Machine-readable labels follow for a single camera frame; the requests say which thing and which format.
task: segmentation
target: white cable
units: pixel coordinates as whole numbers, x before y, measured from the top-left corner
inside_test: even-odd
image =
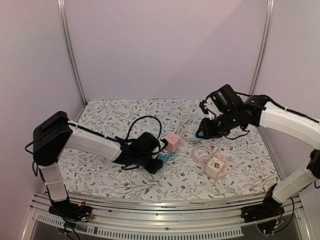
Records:
[[[183,113],[178,115],[179,121],[175,128],[174,133],[182,137],[187,131],[187,125],[192,122],[192,115],[189,113]]]
[[[208,153],[207,154],[195,154],[196,151],[198,150],[204,150]],[[192,159],[198,163],[198,164],[206,164],[213,156],[214,152],[213,149],[211,147],[208,146],[195,146],[192,150],[191,150],[191,157]]]

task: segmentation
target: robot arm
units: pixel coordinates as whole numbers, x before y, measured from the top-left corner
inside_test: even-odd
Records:
[[[314,148],[309,164],[305,164],[280,183],[272,186],[263,203],[245,207],[242,217],[246,222],[270,218],[284,213],[282,203],[320,179],[320,124],[319,121],[289,109],[282,109],[265,95],[250,96],[245,102],[227,84],[211,93],[200,107],[209,118],[204,118],[196,133],[202,139],[227,136],[230,130],[245,130],[250,124],[275,129],[297,138]],[[217,110],[222,113],[215,116]]]
[[[143,167],[150,174],[155,174],[163,166],[157,154],[168,142],[158,140],[148,132],[137,139],[114,139],[78,126],[67,118],[65,112],[59,111],[33,131],[33,142],[26,148],[30,145],[33,145],[33,160],[49,193],[49,212],[73,221],[85,221],[91,215],[91,207],[70,202],[60,172],[58,159],[64,148],[101,156],[124,165],[124,170],[135,165],[134,168]]]

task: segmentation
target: pink wall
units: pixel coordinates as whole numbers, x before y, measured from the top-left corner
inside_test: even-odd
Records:
[[[271,33],[256,93],[320,119],[320,1],[275,1]],[[309,161],[311,147],[265,130],[276,160],[288,176]],[[300,194],[314,239],[320,239],[320,191]]]
[[[18,239],[43,189],[24,151],[33,129],[58,110],[74,119],[81,109],[57,1],[0,1],[0,239]]]
[[[266,0],[66,1],[88,100],[247,92]]]

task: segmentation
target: pink cube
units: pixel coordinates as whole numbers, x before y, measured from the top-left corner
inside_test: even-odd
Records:
[[[165,149],[174,153],[180,146],[181,137],[173,132],[169,132],[165,136],[165,139],[168,141],[168,146]]]

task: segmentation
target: table surface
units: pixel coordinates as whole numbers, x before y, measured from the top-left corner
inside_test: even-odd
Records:
[[[175,155],[156,174],[143,168],[121,170],[121,165],[80,150],[64,149],[59,165],[64,183],[70,192],[93,197],[136,200],[198,200],[224,198],[265,192],[278,182],[279,176],[268,150],[255,127],[247,136],[236,140],[225,137],[195,141],[193,133],[205,115],[198,99],[136,99],[96,100],[85,107],[79,124],[107,136],[125,137],[129,126],[138,117],[153,115],[162,123],[164,137],[173,132],[179,115],[189,113],[192,122],[181,139]],[[157,136],[158,123],[143,119],[133,127],[130,137],[142,132]],[[230,137],[243,134],[240,129]],[[210,179],[204,164],[193,161],[194,146],[216,146],[218,154],[227,157],[227,174],[219,180]]]

